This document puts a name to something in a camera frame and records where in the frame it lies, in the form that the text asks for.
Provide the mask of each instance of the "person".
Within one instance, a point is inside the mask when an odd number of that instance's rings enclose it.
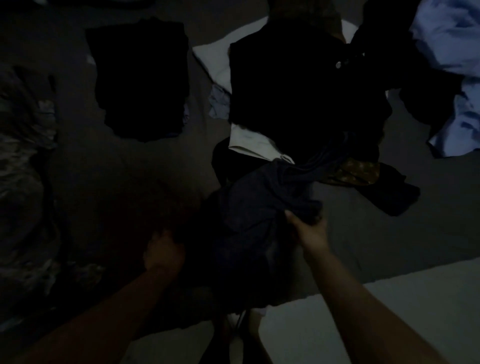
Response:
[[[290,211],[285,214],[353,363],[447,363],[330,251],[325,218],[308,225]],[[174,243],[171,232],[154,233],[144,254],[146,272],[45,336],[14,363],[118,363],[184,260],[184,247]]]

